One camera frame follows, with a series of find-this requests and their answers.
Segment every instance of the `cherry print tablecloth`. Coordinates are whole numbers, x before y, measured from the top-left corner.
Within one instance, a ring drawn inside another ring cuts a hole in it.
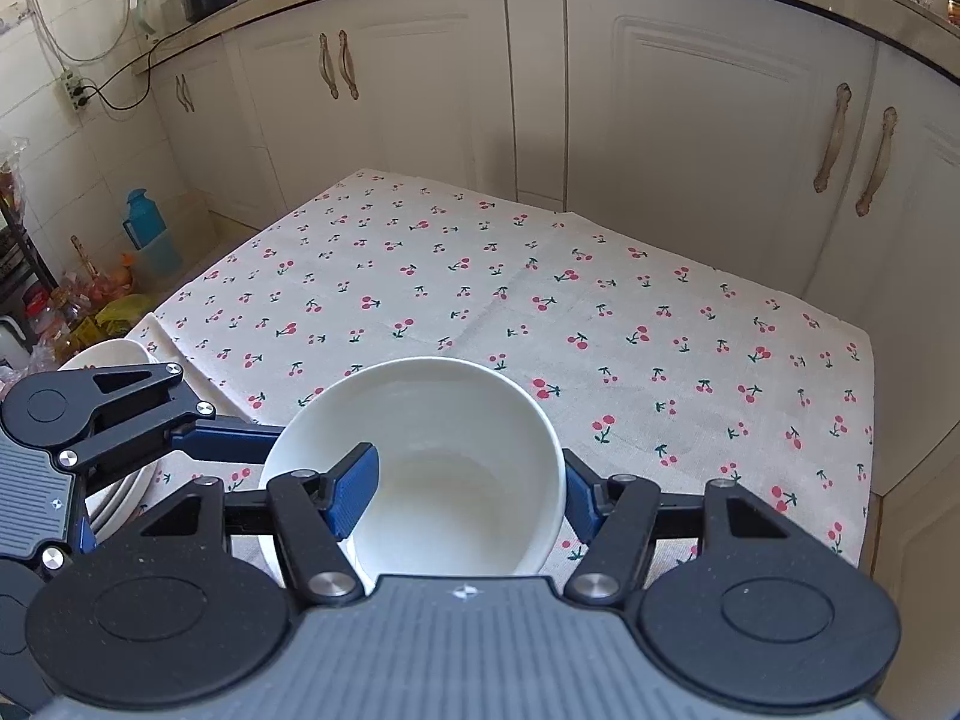
[[[859,554],[866,335],[575,214],[360,170],[185,286],[133,338],[274,424],[376,362],[483,362],[536,397],[563,446],[601,474],[676,493],[727,476],[848,560]],[[259,476],[219,471],[227,488]],[[161,464],[144,505],[208,472]],[[565,523],[544,570],[563,581],[585,550]],[[662,545],[652,575],[694,552]],[[240,554],[259,562],[255,545]]]

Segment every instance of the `black wire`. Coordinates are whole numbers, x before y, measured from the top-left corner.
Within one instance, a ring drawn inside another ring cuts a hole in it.
[[[169,35],[164,35],[163,37],[160,38],[160,40],[158,40],[154,45],[152,45],[152,47],[150,48],[150,50],[149,50],[148,52],[146,52],[146,53],[141,53],[141,55],[139,55],[138,57],[133,58],[133,59],[131,59],[130,61],[128,61],[128,63],[127,63],[126,65],[124,65],[122,68],[120,68],[120,70],[118,70],[116,73],[114,73],[112,76],[110,76],[106,81],[104,81],[104,82],[103,82],[102,84],[100,84],[99,86],[91,86],[91,85],[89,85],[89,84],[85,84],[85,85],[83,85],[83,86],[80,86],[79,91],[83,92],[83,90],[85,90],[85,89],[92,89],[93,92],[94,92],[96,95],[99,95],[100,99],[104,102],[104,105],[106,105],[107,108],[112,109],[112,110],[114,110],[114,111],[131,111],[131,110],[133,110],[133,108],[136,108],[137,105],[140,105],[144,100],[146,100],[147,97],[150,97],[150,85],[151,85],[151,76],[152,76],[151,71],[152,71],[152,69],[154,69],[154,66],[152,66],[150,60],[151,60],[152,56],[154,55],[154,52],[157,50],[157,47],[158,47],[164,40],[169,40],[170,38],[174,37],[175,35],[179,35],[179,33],[183,32],[185,29],[189,29],[189,28],[190,28],[190,25],[187,25],[187,26],[185,26],[184,28],[181,28],[181,29],[176,30],[176,32],[171,32]],[[111,103],[111,102],[104,96],[104,93],[101,92],[100,90],[101,90],[101,89],[104,89],[104,87],[106,87],[107,84],[109,84],[110,81],[113,81],[119,74],[123,73],[123,71],[125,71],[129,66],[133,65],[134,62],[139,62],[141,59],[143,59],[144,56],[147,57],[147,91],[144,92],[144,93],[143,93],[143,97],[140,98],[136,103],[133,103],[133,105],[124,105],[124,106],[122,106],[122,107],[118,107],[118,106],[114,105],[113,103]]]

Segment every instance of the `white cable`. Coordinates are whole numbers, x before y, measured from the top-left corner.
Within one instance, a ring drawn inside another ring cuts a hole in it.
[[[66,52],[66,50],[64,50],[64,48],[61,47],[61,45],[59,45],[58,42],[56,42],[56,38],[54,37],[53,33],[50,31],[50,28],[47,25],[45,18],[43,18],[43,11],[40,9],[40,1],[39,0],[26,0],[26,1],[27,1],[27,8],[30,10],[30,15],[34,19],[34,24],[39,29],[42,30],[43,35],[47,39],[47,42],[50,44],[50,47],[54,50],[54,54],[56,55],[56,60],[58,60],[59,63],[61,63],[61,67],[63,67],[65,70],[66,70],[66,66],[64,65],[64,60],[61,57],[65,57],[66,59],[78,65],[88,65],[88,64],[91,64],[92,62],[98,62],[101,59],[103,59],[105,56],[109,54],[109,52],[112,52],[118,45],[120,45],[120,41],[123,39],[124,33],[127,31],[127,26],[130,23],[130,13],[131,13],[130,0],[124,0],[123,25],[120,28],[120,34],[117,35],[117,39],[114,40],[112,45],[110,45],[110,47],[104,52],[98,53],[98,55],[96,56],[80,59],[79,57],[69,55],[69,53]]]

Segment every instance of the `ornate metal handle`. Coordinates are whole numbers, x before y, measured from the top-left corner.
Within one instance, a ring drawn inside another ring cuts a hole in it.
[[[353,57],[350,56],[350,47],[347,45],[347,33],[340,30],[340,75],[344,76],[350,88],[350,96],[356,100],[360,97],[356,80],[353,78]]]
[[[837,157],[840,155],[840,148],[843,146],[844,125],[847,123],[847,107],[850,105],[852,96],[853,93],[846,83],[837,87],[837,110],[833,114],[833,129],[830,131],[827,150],[824,152],[824,164],[820,165],[820,172],[813,179],[813,189],[817,191],[817,194],[821,191],[827,191],[830,171],[833,170],[833,163],[837,161]]]
[[[176,79],[176,101],[184,107],[184,111],[190,113],[186,100],[184,100],[184,86],[181,84],[179,76],[174,76],[174,78]]]
[[[880,136],[880,149],[877,151],[877,162],[874,163],[874,171],[870,174],[870,180],[867,181],[867,188],[861,194],[860,199],[856,201],[856,215],[865,217],[870,213],[870,204],[874,201],[874,194],[880,189],[887,175],[887,169],[890,167],[890,148],[894,139],[894,128],[899,119],[896,114],[896,108],[890,106],[883,112],[883,134]]]
[[[184,100],[190,106],[190,113],[197,113],[197,109],[193,107],[193,98],[190,96],[190,87],[186,85],[186,76],[183,73],[181,73],[181,89],[184,90]]]
[[[325,33],[320,33],[320,76],[330,88],[330,97],[339,98],[337,91],[337,76],[333,70],[333,59],[330,57],[330,46],[326,45]]]

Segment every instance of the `electrical outlet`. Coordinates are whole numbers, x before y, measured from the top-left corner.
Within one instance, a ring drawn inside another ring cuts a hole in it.
[[[59,82],[61,86],[64,87],[66,97],[70,100],[70,104],[73,105],[73,109],[75,111],[85,109],[86,105],[90,102],[90,95],[88,94],[88,90],[83,88],[85,81],[80,78],[80,75],[69,69],[64,70],[59,76]]]

